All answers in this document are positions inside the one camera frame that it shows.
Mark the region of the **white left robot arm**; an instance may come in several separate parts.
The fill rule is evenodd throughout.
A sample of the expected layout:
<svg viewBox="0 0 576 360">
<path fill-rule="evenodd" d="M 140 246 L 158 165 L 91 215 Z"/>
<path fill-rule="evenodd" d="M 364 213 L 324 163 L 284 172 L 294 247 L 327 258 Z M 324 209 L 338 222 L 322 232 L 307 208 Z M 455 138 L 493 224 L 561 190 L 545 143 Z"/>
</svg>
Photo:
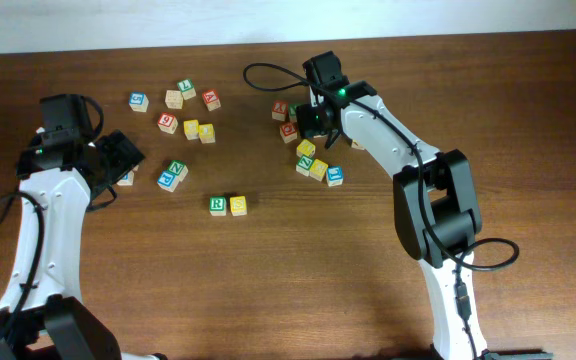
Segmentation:
<svg viewBox="0 0 576 360">
<path fill-rule="evenodd" d="M 0 299 L 0 359 L 126 359 L 112 332 L 83 304 L 83 220 L 95 198 L 143 161 L 119 130 L 95 141 L 35 136 L 18 161 L 21 222 L 13 270 Z"/>
</svg>

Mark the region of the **green R wooden block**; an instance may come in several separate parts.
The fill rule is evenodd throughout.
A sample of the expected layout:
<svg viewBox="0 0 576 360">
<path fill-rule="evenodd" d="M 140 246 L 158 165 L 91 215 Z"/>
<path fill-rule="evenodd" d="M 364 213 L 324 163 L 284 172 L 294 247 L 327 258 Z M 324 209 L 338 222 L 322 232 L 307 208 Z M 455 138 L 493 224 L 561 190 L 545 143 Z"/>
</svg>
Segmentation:
<svg viewBox="0 0 576 360">
<path fill-rule="evenodd" d="M 223 196 L 211 197 L 209 200 L 209 212 L 212 216 L 226 216 L 227 199 Z"/>
</svg>

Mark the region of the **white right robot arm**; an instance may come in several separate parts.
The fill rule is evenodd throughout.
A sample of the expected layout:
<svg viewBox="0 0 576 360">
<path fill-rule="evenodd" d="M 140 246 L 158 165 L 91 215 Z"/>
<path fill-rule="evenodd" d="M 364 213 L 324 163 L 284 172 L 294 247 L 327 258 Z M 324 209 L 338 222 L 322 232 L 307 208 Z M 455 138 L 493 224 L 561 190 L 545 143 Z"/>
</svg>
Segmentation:
<svg viewBox="0 0 576 360">
<path fill-rule="evenodd" d="M 442 152 L 410 132 L 365 82 L 310 86 L 309 104 L 297 110 L 306 133 L 326 131 L 358 141 L 392 177 L 397 236 L 424 275 L 432 315 L 433 359 L 548 359 L 540 350 L 499 353 L 488 348 L 474 297 L 473 275 L 512 265 L 512 254 L 493 265 L 474 264 L 483 246 L 475 237 L 482 219 L 471 168 L 465 155 Z"/>
</svg>

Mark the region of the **yellow S wooden block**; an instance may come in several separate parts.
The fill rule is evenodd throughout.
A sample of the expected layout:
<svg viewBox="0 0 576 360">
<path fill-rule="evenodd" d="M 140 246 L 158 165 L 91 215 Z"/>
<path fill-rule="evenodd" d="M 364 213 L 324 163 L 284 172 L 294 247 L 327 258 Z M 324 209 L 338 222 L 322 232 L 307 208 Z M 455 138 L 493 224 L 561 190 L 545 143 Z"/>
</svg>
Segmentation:
<svg viewBox="0 0 576 360">
<path fill-rule="evenodd" d="M 247 214 L 247 201 L 245 196 L 234 196 L 230 198 L 230 211 L 233 216 L 243 216 Z"/>
</svg>

